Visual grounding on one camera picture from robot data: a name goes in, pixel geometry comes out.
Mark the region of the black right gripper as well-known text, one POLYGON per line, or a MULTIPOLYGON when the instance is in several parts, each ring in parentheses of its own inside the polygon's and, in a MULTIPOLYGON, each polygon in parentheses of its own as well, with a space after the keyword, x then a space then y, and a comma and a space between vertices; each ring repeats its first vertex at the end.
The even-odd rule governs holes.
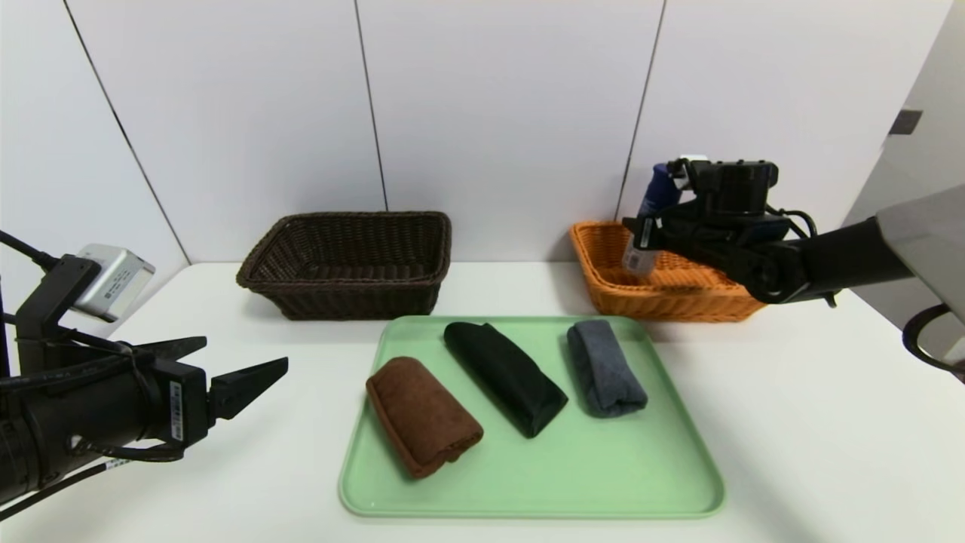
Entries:
POLYGON ((684 252, 692 245, 697 219, 682 214, 625 216, 621 226, 630 231, 635 250, 684 252))

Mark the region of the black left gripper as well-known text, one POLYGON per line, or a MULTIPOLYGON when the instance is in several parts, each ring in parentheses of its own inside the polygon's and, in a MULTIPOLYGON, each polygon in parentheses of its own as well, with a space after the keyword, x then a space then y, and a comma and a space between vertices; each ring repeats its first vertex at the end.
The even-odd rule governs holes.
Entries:
POLYGON ((90 475, 100 458, 173 462, 231 420, 289 370, 289 358, 216 376, 182 358, 207 346, 190 336, 135 345, 135 354, 21 358, 20 492, 52 494, 90 475))

